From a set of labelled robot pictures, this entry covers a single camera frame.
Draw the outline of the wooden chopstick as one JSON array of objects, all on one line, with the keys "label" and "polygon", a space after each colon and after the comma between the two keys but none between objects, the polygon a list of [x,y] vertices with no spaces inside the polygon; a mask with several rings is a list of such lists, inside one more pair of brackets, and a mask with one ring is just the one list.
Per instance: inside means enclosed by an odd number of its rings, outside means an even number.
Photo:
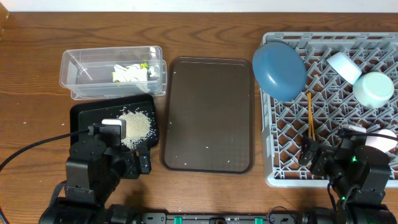
[{"label": "wooden chopstick", "polygon": [[313,137],[313,119],[312,119],[312,94],[307,92],[307,100],[308,100],[308,137]]},{"label": "wooden chopstick", "polygon": [[312,104],[311,102],[308,103],[308,124],[309,124],[309,136],[312,138],[314,141],[316,140],[315,138],[315,127],[313,123],[313,114],[312,114]]}]

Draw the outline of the pink plastic cup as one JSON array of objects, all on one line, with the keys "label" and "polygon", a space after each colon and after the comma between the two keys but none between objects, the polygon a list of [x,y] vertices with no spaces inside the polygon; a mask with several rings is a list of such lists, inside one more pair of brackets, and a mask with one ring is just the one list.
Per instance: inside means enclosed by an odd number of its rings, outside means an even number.
[{"label": "pink plastic cup", "polygon": [[[391,130],[388,129],[381,129],[379,131],[375,131],[374,134],[396,137],[396,135]],[[365,145],[374,147],[382,152],[387,152],[397,146],[397,141],[382,137],[368,136],[366,138]]]}]

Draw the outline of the mint green bowl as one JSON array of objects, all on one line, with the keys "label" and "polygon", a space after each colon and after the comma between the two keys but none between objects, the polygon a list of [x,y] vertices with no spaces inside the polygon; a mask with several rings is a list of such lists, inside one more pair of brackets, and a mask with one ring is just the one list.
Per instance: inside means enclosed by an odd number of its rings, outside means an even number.
[{"label": "mint green bowl", "polygon": [[386,74],[369,72],[362,75],[353,85],[356,100],[368,108],[386,105],[394,93],[394,84]]}]

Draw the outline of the white napkin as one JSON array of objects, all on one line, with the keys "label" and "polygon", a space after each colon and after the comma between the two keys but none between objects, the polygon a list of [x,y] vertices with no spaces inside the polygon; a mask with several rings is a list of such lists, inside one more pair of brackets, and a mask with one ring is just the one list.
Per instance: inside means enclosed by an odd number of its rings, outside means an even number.
[{"label": "white napkin", "polygon": [[126,67],[115,65],[114,72],[112,73],[114,83],[142,82],[142,84],[137,84],[137,87],[144,93],[150,91],[147,82],[149,78],[153,77],[157,78],[154,68],[149,66],[148,69],[141,69],[140,63],[135,63]]}]

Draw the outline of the light blue bowl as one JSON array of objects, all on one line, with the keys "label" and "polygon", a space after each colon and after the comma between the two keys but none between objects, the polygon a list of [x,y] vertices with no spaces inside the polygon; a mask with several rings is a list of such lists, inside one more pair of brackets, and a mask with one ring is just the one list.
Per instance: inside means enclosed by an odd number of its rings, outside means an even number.
[{"label": "light blue bowl", "polygon": [[337,52],[326,61],[337,74],[351,85],[354,85],[362,74],[361,69],[343,52]]}]

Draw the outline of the dark blue plate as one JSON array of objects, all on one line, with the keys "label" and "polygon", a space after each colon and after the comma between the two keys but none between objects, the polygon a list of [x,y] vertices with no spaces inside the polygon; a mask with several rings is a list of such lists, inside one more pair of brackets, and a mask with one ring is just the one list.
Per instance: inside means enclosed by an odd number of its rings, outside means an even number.
[{"label": "dark blue plate", "polygon": [[279,101],[294,100],[304,89],[307,70],[300,55],[282,42],[259,47],[252,58],[259,86]]}]

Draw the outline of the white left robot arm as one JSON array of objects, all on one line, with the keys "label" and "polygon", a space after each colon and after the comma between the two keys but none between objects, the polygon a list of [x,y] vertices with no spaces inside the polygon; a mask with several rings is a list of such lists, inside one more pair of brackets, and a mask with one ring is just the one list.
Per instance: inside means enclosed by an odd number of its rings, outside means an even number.
[{"label": "white left robot arm", "polygon": [[105,207],[121,179],[136,179],[151,171],[150,146],[123,151],[120,140],[86,139],[74,143],[66,162],[66,181],[53,191],[40,223],[142,223],[135,209]]}]

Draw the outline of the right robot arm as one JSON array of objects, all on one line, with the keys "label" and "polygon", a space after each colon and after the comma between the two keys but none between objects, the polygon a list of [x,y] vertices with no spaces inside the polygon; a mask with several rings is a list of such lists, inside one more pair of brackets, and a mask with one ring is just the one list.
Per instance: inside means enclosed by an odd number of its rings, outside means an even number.
[{"label": "right robot arm", "polygon": [[332,208],[311,207],[297,223],[396,224],[397,219],[382,203],[391,175],[389,157],[365,145],[365,137],[343,138],[337,147],[303,138],[300,165],[310,164],[313,175],[328,179]]}]

